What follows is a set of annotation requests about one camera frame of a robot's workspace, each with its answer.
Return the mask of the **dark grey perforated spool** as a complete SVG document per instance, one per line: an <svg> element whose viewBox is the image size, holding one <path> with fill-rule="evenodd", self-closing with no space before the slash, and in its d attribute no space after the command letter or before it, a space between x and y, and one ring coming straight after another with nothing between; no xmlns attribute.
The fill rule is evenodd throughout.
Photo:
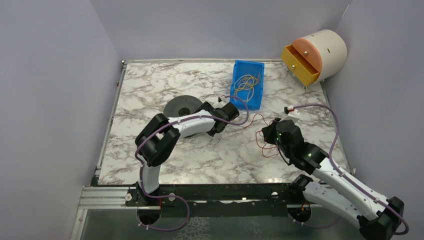
<svg viewBox="0 0 424 240"><path fill-rule="evenodd" d="M192 95L180 95L171 99L164 107L167 118L178 118L194 114L203 102Z"/></svg>

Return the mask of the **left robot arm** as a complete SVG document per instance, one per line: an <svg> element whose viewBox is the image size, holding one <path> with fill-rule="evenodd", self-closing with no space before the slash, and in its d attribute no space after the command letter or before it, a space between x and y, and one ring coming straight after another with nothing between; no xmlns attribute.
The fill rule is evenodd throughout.
<svg viewBox="0 0 424 240"><path fill-rule="evenodd" d="M219 107L204 102L192 114L166 117L156 114L135 139L135 158L141 162L138 185L143 195L159 189L161 165L167 161L179 139L206 133L213 137L240 115L231 102Z"/></svg>

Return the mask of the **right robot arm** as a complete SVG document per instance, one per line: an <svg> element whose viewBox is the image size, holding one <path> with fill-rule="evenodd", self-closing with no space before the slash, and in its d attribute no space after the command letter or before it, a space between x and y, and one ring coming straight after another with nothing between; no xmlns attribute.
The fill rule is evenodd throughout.
<svg viewBox="0 0 424 240"><path fill-rule="evenodd" d="M307 173L291 184L307 201L349 221L367 240L389 240L395 235L402 222L402 200L388 198L360 182L322 148L305 141L291 119L276 118L261 132L264 141L277 146L289 164Z"/></svg>

